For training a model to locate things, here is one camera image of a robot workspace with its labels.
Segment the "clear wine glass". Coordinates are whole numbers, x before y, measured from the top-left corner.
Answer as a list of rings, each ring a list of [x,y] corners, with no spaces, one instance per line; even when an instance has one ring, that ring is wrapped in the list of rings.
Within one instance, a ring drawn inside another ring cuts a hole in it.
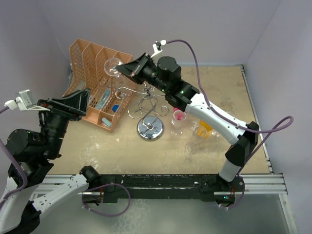
[[[183,134],[182,127],[184,126],[185,120],[179,121],[179,120],[176,120],[172,117],[170,134],[173,137],[180,137]]]
[[[121,73],[116,69],[116,67],[122,64],[123,62],[119,58],[110,58],[106,60],[103,68],[107,75],[111,77],[119,77]]]

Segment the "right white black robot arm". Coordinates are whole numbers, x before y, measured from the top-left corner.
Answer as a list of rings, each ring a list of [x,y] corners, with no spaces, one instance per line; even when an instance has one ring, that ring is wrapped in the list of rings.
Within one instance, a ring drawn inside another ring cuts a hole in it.
[[[154,62],[148,54],[143,54],[132,62],[116,66],[116,70],[136,84],[147,82],[154,86],[165,94],[171,106],[219,132],[231,146],[225,153],[226,161],[216,183],[223,191],[233,187],[235,176],[258,143],[259,125],[238,120],[206,101],[202,92],[181,78],[181,67],[173,57],[164,56]]]

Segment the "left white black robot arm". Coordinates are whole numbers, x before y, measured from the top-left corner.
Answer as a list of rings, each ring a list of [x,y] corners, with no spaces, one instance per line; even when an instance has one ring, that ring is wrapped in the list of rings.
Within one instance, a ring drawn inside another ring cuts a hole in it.
[[[48,212],[72,195],[100,187],[100,174],[85,166],[60,188],[32,200],[31,195],[43,182],[60,157],[60,149],[70,121],[79,121],[87,113],[91,90],[76,90],[61,98],[35,101],[29,90],[18,92],[7,101],[5,110],[19,108],[36,111],[40,131],[16,129],[0,146],[11,160],[4,195],[0,200],[0,231],[3,234],[29,234]]]

